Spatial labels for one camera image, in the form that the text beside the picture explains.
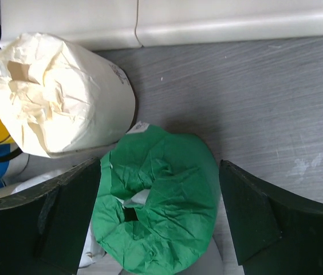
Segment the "cream roll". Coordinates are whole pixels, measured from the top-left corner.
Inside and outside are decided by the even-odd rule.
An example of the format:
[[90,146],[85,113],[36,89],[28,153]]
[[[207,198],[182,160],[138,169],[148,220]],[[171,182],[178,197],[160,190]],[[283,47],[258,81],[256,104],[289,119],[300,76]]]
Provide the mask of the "cream roll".
[[24,33],[0,49],[0,119],[24,153],[60,158],[109,146],[135,113],[125,72],[80,45]]

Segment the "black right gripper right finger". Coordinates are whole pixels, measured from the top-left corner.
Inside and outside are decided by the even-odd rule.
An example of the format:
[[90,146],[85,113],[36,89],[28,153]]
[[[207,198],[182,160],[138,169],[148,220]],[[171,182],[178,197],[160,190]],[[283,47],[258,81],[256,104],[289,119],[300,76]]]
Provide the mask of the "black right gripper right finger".
[[245,274],[323,274],[323,203],[223,160],[219,181]]

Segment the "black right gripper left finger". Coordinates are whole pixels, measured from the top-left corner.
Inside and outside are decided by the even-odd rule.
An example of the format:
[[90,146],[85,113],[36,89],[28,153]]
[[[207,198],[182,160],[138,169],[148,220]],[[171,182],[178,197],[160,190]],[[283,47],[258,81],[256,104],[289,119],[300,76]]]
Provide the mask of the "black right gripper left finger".
[[0,198],[0,274],[76,274],[100,177],[90,159]]

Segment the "green paper towel roll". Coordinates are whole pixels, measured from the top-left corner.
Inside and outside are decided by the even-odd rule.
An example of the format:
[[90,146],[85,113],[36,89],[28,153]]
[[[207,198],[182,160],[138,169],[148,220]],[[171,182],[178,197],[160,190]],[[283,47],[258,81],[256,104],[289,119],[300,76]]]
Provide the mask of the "green paper towel roll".
[[175,274],[206,252],[220,195],[202,139],[139,122],[101,159],[93,234],[131,273]]

